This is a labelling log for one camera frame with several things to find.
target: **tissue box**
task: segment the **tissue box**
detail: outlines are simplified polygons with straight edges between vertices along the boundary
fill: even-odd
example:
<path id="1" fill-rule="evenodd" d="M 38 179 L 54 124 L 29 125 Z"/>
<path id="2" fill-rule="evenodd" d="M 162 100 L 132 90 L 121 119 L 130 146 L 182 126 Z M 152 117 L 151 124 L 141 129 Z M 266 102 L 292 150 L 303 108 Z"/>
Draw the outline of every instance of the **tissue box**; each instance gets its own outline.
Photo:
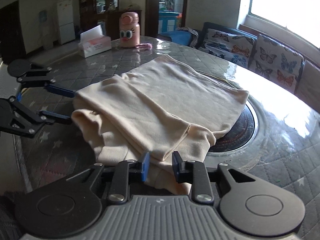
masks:
<path id="1" fill-rule="evenodd" d="M 101 25 L 80 34 L 79 54 L 86 58 L 111 49 L 111 38 L 104 36 Z"/>

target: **window sill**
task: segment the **window sill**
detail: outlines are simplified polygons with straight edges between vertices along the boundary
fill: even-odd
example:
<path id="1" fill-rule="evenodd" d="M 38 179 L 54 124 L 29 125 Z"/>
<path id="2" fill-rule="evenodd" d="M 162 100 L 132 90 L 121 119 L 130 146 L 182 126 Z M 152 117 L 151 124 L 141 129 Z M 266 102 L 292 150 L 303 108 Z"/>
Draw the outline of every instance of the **window sill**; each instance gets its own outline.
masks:
<path id="1" fill-rule="evenodd" d="M 281 41 L 283 44 L 295 49 L 305 58 L 310 59 L 316 65 L 320 66 L 319 49 L 285 28 L 252 15 L 247 15 L 242 25 L 257 30 L 258 32 L 265 33 L 266 35 Z"/>

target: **round table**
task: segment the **round table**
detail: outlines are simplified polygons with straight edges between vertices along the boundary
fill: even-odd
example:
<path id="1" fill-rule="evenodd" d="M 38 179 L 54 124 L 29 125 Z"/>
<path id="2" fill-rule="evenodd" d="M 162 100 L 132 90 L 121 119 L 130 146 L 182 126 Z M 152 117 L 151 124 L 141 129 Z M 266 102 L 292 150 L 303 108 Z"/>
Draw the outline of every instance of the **round table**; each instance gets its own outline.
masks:
<path id="1" fill-rule="evenodd" d="M 208 153 L 205 164 L 227 162 L 298 195 L 306 206 L 299 231 L 303 239 L 320 235 L 320 116 L 294 95 L 265 78 L 231 62 L 196 49 L 150 37 L 152 51 L 112 49 L 89 58 L 73 55 L 51 65 L 57 84 L 79 90 L 114 74 L 121 74 L 160 54 L 184 62 L 201 73 L 228 80 L 250 92 L 249 102 L 258 119 L 257 133 L 240 149 Z M 70 115 L 72 99 L 31 88 L 22 103 L 33 111 L 48 110 Z M 75 125 L 45 126 L 33 139 L 16 139 L 16 158 L 27 191 L 31 191 L 94 163 L 90 146 Z M 153 189 L 144 189 L 147 194 Z"/>

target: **doorway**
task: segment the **doorway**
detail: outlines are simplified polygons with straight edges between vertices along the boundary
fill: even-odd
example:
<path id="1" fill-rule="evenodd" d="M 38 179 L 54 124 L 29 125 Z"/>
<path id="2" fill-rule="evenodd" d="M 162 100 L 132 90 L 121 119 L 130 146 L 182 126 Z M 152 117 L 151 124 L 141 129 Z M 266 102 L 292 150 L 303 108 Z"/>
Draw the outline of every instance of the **doorway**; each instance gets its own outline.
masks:
<path id="1" fill-rule="evenodd" d="M 0 53 L 3 62 L 10 64 L 18 58 L 26 57 L 20 25 L 19 1 L 0 9 Z"/>
<path id="2" fill-rule="evenodd" d="M 156 37 L 184 27 L 186 11 L 187 0 L 146 0 L 145 35 Z"/>

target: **refrigerator door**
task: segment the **refrigerator door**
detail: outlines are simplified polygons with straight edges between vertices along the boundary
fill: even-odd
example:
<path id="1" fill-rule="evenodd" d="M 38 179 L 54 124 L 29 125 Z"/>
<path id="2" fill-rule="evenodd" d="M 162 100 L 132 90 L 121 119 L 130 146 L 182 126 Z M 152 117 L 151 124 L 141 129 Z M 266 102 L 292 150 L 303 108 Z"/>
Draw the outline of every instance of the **refrigerator door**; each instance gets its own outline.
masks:
<path id="1" fill-rule="evenodd" d="M 64 44 L 76 38 L 73 23 L 59 26 L 59 43 Z"/>
<path id="2" fill-rule="evenodd" d="M 57 3 L 58 25 L 73 22 L 72 0 L 62 0 Z"/>

